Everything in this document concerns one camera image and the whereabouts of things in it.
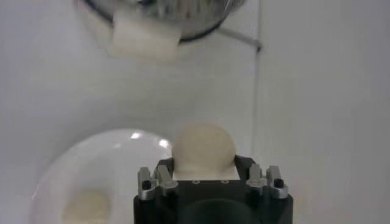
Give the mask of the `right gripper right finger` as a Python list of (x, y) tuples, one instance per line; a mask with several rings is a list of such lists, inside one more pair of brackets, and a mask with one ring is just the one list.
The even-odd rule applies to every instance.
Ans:
[(257, 191), (263, 196), (265, 189), (269, 188), (272, 198), (288, 198), (288, 186), (279, 166), (269, 166), (266, 175), (263, 175), (262, 168), (252, 158), (236, 155), (234, 163), (240, 180), (250, 191)]

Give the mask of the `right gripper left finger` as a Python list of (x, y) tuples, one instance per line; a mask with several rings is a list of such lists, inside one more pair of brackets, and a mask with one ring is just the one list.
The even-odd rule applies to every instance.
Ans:
[(176, 194), (179, 183), (173, 179), (173, 158), (160, 160), (152, 175), (148, 167), (141, 167), (137, 173), (138, 198), (153, 200), (157, 193), (163, 197)]

